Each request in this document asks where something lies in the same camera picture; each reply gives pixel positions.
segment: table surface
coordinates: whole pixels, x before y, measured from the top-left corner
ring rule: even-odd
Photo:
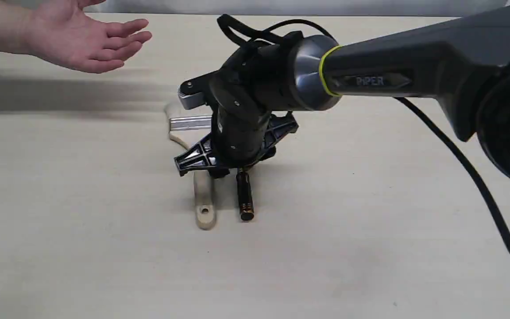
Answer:
[[[253,172],[255,220],[239,222],[227,178],[218,225],[199,230],[162,109],[235,46],[216,16],[139,17],[154,38],[111,73],[0,54],[0,319],[510,317],[510,256],[479,192],[393,99],[297,114]],[[311,20],[349,44],[445,19]],[[476,139],[460,147],[510,226],[510,180]]]

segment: robotic arm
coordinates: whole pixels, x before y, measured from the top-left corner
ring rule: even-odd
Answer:
[[[323,34],[272,32],[294,23]],[[293,111],[324,111],[343,95],[396,97],[411,109],[405,97],[436,99],[457,139],[477,134],[488,158],[510,177],[510,6],[346,46],[306,20],[262,31],[228,15],[218,24],[239,48],[219,70],[180,85],[185,109],[211,107],[211,132],[174,160],[181,175],[208,170],[221,178],[237,169],[242,220],[253,218],[247,172],[296,132]],[[510,252],[510,234],[483,181],[455,145],[439,137],[470,166]]]

